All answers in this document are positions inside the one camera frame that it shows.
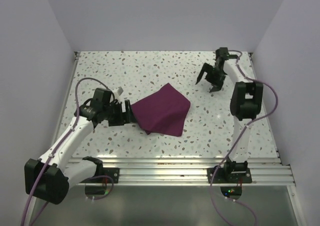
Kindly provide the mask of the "purple cloth mat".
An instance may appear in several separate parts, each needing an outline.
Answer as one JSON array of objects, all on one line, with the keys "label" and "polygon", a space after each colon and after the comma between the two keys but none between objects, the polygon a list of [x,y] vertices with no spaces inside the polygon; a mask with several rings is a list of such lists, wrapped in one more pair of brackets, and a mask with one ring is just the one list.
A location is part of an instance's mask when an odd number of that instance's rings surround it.
[{"label": "purple cloth mat", "polygon": [[146,134],[174,137],[183,134],[191,102],[170,83],[131,105],[133,115]]}]

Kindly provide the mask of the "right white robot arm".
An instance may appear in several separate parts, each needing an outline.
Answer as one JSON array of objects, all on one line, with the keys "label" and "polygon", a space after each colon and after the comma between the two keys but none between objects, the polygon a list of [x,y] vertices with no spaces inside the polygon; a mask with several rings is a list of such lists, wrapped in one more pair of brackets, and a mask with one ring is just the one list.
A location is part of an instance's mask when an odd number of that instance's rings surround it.
[{"label": "right white robot arm", "polygon": [[202,78],[209,82],[212,85],[211,93],[222,90],[226,77],[234,85],[229,105],[234,122],[232,146],[222,160],[223,178],[231,183],[241,176],[241,172],[247,170],[251,124],[261,112],[264,89],[261,82],[256,82],[241,69],[241,56],[240,51],[218,48],[215,51],[214,65],[204,63],[196,79],[196,83]]}]

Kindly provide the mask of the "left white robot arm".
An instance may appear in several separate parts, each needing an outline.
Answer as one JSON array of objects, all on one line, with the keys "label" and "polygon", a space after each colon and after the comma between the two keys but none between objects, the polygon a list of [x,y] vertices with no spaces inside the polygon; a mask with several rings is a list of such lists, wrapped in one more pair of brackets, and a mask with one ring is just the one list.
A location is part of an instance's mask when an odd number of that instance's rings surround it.
[{"label": "left white robot arm", "polygon": [[69,126],[60,138],[39,159],[29,159],[24,166],[25,191],[49,203],[60,204],[69,190],[91,180],[113,184],[105,173],[103,162],[86,156],[74,166],[67,164],[84,139],[98,124],[107,121],[110,127],[135,122],[129,100],[120,102],[121,87],[115,90],[96,88],[93,97],[77,106]]}]

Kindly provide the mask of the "aluminium rail frame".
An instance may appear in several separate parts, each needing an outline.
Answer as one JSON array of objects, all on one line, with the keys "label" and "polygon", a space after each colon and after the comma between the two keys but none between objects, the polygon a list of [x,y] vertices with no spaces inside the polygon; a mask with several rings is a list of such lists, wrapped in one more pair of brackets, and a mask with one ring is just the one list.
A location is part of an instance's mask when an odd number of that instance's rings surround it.
[{"label": "aluminium rail frame", "polygon": [[217,92],[210,92],[204,77],[196,84],[203,64],[213,66],[215,59],[216,51],[82,51],[60,136],[97,88],[122,87],[120,102],[129,100],[132,111],[134,103],[169,83],[191,106],[179,137],[147,134],[133,111],[132,123],[98,124],[67,166],[94,157],[103,168],[120,169],[118,183],[80,182],[59,204],[43,200],[34,221],[41,226],[302,226],[293,173],[281,163],[263,104],[247,148],[244,172],[250,170],[252,183],[213,183],[234,133],[231,79],[227,76]]}]

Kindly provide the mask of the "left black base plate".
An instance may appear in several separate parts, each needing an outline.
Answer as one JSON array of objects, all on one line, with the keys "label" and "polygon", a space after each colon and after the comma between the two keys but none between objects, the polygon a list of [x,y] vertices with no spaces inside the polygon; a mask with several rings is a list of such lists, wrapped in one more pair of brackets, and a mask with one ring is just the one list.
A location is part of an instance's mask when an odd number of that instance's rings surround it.
[{"label": "left black base plate", "polygon": [[104,168],[98,176],[87,178],[83,183],[114,183],[119,182],[120,169],[118,167]]}]

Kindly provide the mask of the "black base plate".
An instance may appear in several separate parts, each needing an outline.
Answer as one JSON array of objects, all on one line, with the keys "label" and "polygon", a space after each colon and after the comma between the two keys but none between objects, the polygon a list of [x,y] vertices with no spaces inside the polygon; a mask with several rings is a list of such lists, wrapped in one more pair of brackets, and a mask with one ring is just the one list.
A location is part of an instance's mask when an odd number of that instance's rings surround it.
[{"label": "black base plate", "polygon": [[213,184],[251,184],[253,182],[250,169],[246,171],[236,171],[227,174],[222,167],[219,167],[212,183]]},{"label": "black base plate", "polygon": [[114,183],[119,182],[120,169],[118,167],[104,168],[98,176],[87,178],[83,183]]}]

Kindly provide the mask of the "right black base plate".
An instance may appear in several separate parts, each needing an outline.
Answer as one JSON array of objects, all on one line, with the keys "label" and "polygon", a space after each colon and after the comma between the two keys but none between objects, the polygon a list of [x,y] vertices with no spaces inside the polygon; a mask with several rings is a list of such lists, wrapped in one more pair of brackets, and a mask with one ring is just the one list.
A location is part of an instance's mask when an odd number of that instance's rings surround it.
[{"label": "right black base plate", "polygon": [[212,183],[213,184],[251,184],[253,182],[250,169],[246,171],[236,171],[227,174],[222,167],[219,167]]}]

